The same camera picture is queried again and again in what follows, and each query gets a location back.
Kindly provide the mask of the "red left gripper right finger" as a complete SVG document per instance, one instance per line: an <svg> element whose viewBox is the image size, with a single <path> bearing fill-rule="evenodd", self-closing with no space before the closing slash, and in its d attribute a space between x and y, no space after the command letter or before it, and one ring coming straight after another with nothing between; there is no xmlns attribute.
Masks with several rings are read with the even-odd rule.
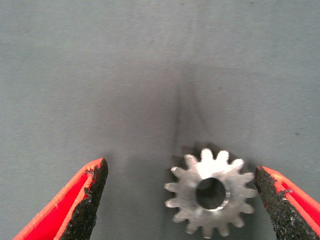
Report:
<svg viewBox="0 0 320 240"><path fill-rule="evenodd" d="M278 240L318 240L320 203L280 172L263 165L254 184L269 214Z"/></svg>

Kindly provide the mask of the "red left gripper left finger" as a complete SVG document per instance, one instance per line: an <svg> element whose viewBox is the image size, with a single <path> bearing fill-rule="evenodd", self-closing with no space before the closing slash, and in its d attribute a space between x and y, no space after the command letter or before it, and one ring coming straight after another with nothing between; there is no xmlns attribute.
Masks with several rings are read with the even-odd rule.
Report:
<svg viewBox="0 0 320 240"><path fill-rule="evenodd" d="M90 239L108 172L105 158L84 165L15 239Z"/></svg>

